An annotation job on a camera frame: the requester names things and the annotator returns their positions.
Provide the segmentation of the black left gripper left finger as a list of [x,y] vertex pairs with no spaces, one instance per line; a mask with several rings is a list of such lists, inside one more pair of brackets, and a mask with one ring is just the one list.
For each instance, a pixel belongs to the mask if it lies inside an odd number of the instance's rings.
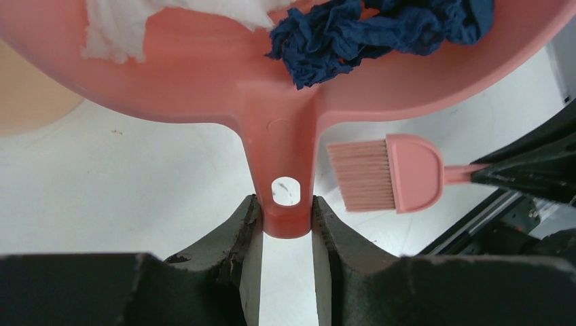
[[262,219],[251,194],[222,224],[166,259],[137,254],[113,325],[258,325]]

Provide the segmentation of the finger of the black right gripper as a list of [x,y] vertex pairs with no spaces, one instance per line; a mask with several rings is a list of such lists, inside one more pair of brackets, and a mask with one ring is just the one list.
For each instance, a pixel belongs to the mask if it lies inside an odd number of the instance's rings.
[[575,132],[575,99],[539,127],[473,164],[493,164],[562,139]]
[[575,133],[491,164],[471,181],[559,204],[575,204]]

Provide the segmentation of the pink hand brush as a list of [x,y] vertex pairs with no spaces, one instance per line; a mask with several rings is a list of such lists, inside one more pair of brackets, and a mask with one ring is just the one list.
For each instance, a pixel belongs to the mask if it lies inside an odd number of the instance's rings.
[[433,206],[447,185],[471,182],[486,164],[447,166],[436,145],[413,134],[327,146],[348,212],[414,213]]

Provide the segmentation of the white paper scrap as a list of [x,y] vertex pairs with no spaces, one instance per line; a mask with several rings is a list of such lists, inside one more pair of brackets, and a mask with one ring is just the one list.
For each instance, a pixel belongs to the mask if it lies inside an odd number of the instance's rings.
[[319,1],[87,1],[85,58],[124,64],[146,60],[144,44],[149,18],[165,9],[183,9],[230,18],[253,32],[271,30],[270,12],[291,7],[308,9]]

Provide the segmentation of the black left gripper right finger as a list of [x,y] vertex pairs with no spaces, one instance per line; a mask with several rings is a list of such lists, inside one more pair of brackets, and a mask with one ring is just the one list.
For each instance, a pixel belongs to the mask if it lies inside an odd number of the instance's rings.
[[320,196],[311,208],[320,325],[445,325],[410,287],[406,262],[346,225]]

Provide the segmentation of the pink plastic dustpan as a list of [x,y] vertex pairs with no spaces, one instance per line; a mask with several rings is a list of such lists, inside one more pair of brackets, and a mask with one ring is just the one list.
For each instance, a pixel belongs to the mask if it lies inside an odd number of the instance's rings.
[[310,230],[323,131],[455,105],[511,73],[574,15],[574,1],[497,1],[493,28],[475,46],[445,43],[430,56],[394,52],[303,90],[283,63],[265,57],[265,31],[183,9],[149,19],[142,63],[82,56],[83,1],[2,1],[1,38],[58,83],[114,111],[231,128],[245,148],[265,231],[298,238]]

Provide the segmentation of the dark blue paper scrap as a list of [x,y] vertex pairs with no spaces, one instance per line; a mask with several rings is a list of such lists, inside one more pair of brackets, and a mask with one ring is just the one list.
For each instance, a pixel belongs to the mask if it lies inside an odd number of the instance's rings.
[[270,32],[266,55],[284,63],[297,89],[350,73],[397,51],[417,56],[444,42],[475,45],[492,28],[492,0],[327,1],[291,8]]

